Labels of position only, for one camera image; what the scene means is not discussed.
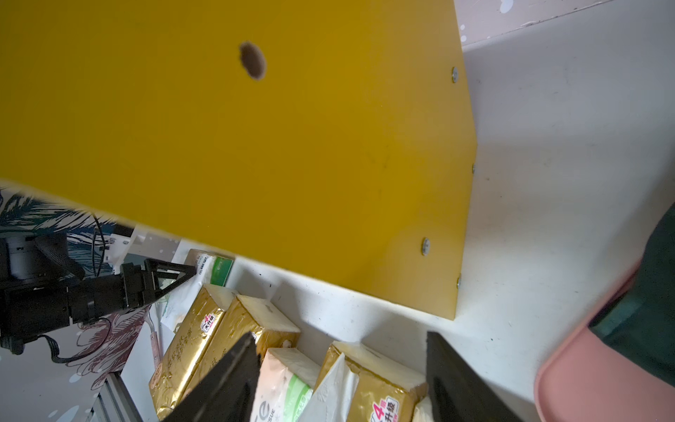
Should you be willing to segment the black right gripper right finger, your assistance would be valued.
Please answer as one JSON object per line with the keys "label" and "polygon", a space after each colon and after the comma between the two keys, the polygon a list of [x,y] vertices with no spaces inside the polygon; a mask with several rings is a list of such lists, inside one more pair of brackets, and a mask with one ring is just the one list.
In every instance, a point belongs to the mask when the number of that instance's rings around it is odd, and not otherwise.
{"label": "black right gripper right finger", "polygon": [[520,420],[439,332],[426,334],[425,372],[436,421]]}

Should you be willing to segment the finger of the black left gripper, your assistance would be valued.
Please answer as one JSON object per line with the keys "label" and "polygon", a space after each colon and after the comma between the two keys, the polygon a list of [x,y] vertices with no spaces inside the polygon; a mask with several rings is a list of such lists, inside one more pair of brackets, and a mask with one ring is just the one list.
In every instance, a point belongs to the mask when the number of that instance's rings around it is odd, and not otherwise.
{"label": "finger of the black left gripper", "polygon": [[190,281],[196,266],[147,258],[144,260],[144,301],[156,302]]}

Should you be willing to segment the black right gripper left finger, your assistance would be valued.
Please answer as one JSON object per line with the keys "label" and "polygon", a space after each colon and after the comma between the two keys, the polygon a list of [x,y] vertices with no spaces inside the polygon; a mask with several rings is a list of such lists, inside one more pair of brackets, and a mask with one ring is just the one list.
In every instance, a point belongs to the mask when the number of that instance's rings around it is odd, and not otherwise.
{"label": "black right gripper left finger", "polygon": [[260,373],[252,333],[244,334],[166,418],[167,421],[246,422]]}

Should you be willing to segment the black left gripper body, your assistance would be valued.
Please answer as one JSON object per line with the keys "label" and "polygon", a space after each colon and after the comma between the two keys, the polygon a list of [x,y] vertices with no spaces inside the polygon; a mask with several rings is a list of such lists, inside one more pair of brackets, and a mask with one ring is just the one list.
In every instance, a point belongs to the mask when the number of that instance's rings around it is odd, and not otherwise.
{"label": "black left gripper body", "polygon": [[128,312],[151,304],[158,298],[156,263],[143,266],[124,264],[119,274],[79,281],[70,276],[53,281],[66,294],[73,323],[90,323],[116,312]]}

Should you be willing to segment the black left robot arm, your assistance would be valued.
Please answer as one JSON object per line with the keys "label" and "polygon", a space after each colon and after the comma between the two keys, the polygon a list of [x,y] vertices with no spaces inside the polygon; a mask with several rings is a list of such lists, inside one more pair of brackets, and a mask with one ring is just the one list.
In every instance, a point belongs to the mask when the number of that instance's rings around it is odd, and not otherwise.
{"label": "black left robot arm", "polygon": [[109,315],[153,304],[188,282],[197,270],[148,258],[125,264],[119,274],[87,277],[68,252],[67,237],[9,237],[1,241],[1,346],[15,355],[45,339],[57,364],[76,362],[60,354],[50,333],[73,324],[107,322]]}

